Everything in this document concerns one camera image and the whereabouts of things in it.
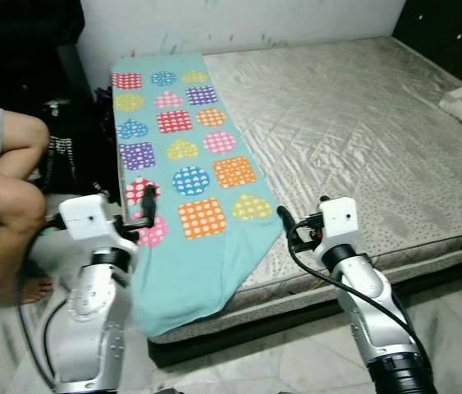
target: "red square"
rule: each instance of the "red square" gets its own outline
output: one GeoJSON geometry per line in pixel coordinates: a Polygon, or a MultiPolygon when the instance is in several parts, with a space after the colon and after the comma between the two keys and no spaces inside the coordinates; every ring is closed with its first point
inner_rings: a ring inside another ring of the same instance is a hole
{"type": "Polygon", "coordinates": [[[191,130],[192,122],[187,111],[161,112],[158,114],[158,126],[161,133],[167,134],[191,130]]]}
{"type": "Polygon", "coordinates": [[[112,84],[119,89],[141,89],[141,74],[138,72],[114,72],[112,74],[112,84]]]}

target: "tiled floor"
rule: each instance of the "tiled floor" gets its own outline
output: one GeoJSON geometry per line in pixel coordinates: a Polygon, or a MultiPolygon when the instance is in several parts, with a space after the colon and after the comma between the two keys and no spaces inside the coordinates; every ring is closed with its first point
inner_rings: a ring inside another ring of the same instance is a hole
{"type": "MultiPolygon", "coordinates": [[[[462,394],[462,279],[403,301],[431,355],[438,392],[462,394]]],[[[48,393],[24,357],[14,319],[0,309],[7,328],[0,329],[0,393],[48,393]]],[[[346,324],[337,315],[167,369],[155,368],[130,325],[120,394],[172,386],[185,394],[374,393],[346,324]]]]}

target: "bed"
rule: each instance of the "bed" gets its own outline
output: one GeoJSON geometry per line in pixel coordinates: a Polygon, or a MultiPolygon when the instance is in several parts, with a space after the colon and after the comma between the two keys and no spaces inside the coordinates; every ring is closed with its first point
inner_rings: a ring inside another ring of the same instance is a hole
{"type": "MultiPolygon", "coordinates": [[[[359,250],[393,283],[462,263],[462,124],[438,107],[461,81],[393,38],[204,60],[279,204],[302,217],[320,195],[355,198],[359,250]]],[[[220,313],[149,338],[150,353],[170,364],[181,343],[334,298],[281,236],[220,313]]]]}

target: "mattress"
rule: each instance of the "mattress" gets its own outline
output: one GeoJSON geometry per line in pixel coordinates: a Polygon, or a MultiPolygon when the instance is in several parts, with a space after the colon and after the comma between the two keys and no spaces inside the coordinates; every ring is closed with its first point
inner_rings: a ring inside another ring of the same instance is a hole
{"type": "MultiPolygon", "coordinates": [[[[204,60],[295,218],[316,212],[321,195],[355,198],[358,250],[392,282],[462,262],[462,125],[437,105],[460,81],[392,38],[204,60]]],[[[221,313],[150,340],[214,333],[334,296],[292,263],[282,236],[221,313]]]]}

